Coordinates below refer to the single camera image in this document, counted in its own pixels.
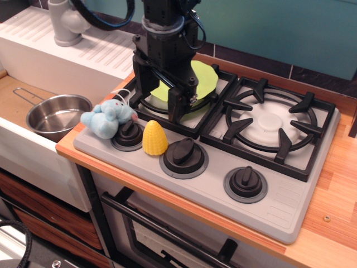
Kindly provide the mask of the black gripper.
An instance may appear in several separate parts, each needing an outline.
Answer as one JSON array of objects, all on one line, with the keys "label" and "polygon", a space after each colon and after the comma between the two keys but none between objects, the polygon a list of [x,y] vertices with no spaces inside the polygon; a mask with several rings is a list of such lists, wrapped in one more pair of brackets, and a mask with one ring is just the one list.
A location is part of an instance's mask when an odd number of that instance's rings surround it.
[{"label": "black gripper", "polygon": [[196,51],[197,29],[184,29],[172,36],[136,35],[133,42],[136,50],[133,69],[136,78],[135,94],[130,99],[131,106],[137,106],[158,88],[160,81],[154,70],[168,79],[175,87],[168,91],[168,119],[179,123],[197,102],[198,78],[191,60]]}]

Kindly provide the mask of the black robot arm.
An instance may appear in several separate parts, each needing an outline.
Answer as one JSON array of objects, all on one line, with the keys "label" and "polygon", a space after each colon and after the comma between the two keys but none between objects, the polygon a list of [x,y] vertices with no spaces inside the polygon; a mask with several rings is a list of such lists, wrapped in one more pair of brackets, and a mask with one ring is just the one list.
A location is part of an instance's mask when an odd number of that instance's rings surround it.
[{"label": "black robot arm", "polygon": [[133,69],[136,93],[131,105],[147,98],[160,82],[168,85],[168,119],[178,123],[197,101],[198,78],[191,60],[203,28],[194,12],[198,1],[144,1],[142,27],[136,36]]}]

